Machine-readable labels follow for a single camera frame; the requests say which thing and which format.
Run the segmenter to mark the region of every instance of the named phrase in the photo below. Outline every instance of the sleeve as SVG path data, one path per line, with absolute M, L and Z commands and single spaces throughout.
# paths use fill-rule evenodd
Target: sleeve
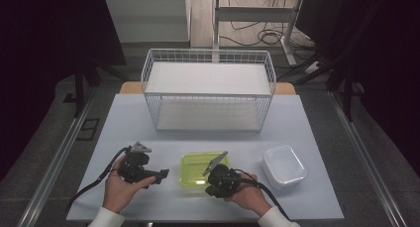
M 120 227 L 124 220 L 124 216 L 101 207 L 89 227 Z
M 299 227 L 297 223 L 288 221 L 276 206 L 260 218 L 259 225 L 262 227 Z

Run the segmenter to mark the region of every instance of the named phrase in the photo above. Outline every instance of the yellow-green tray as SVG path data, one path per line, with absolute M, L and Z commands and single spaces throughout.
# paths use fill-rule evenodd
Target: yellow-green tray
M 208 174 L 203 176 L 203 173 L 210 161 L 221 154 L 223 152 L 189 153 L 184 155 L 181 159 L 181 179 L 179 183 L 184 187 L 204 187 L 209 185 L 207 182 Z M 223 158 L 220 164 L 227 166 L 228 157 Z

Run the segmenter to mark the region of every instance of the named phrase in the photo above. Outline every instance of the white table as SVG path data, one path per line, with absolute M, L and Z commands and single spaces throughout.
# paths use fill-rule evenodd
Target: white table
M 289 190 L 271 189 L 291 219 L 344 218 L 299 96 L 275 95 L 260 133 L 158 132 L 143 95 L 118 94 L 80 188 L 91 183 L 122 148 L 136 141 L 151 148 L 148 170 L 170 169 L 160 185 L 139 191 L 122 211 L 141 222 L 248 222 L 255 213 L 205 194 L 185 195 L 178 183 L 180 160 L 192 152 L 228 151 L 231 168 L 255 173 L 270 187 L 263 152 L 279 145 L 293 148 L 308 176 Z M 102 205 L 104 181 L 80 196 L 67 220 L 90 221 Z

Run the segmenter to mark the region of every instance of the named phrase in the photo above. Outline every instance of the human hand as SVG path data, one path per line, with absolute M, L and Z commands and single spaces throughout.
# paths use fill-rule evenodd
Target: human hand
M 255 174 L 251 174 L 253 179 L 257 180 Z M 241 178 L 251 179 L 244 173 L 241 173 Z M 270 209 L 271 205 L 265 200 L 263 192 L 247 183 L 241 183 L 238 186 L 237 192 L 231 197 L 224 198 L 225 201 L 233 201 L 244 209 L 253 210 L 259 217 L 262 217 Z
M 155 176 L 151 176 L 137 183 L 123 181 L 117 173 L 123 159 L 124 157 L 116 161 L 112 166 L 112 171 L 108 174 L 108 179 L 105 184 L 104 202 L 102 205 L 104 208 L 117 214 L 130 203 L 138 190 L 153 184 L 156 180 Z

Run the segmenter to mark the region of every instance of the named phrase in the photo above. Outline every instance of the wire mesh basket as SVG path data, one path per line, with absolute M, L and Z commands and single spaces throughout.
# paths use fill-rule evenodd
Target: wire mesh basket
M 259 132 L 275 91 L 268 52 L 150 50 L 141 78 L 157 130 Z

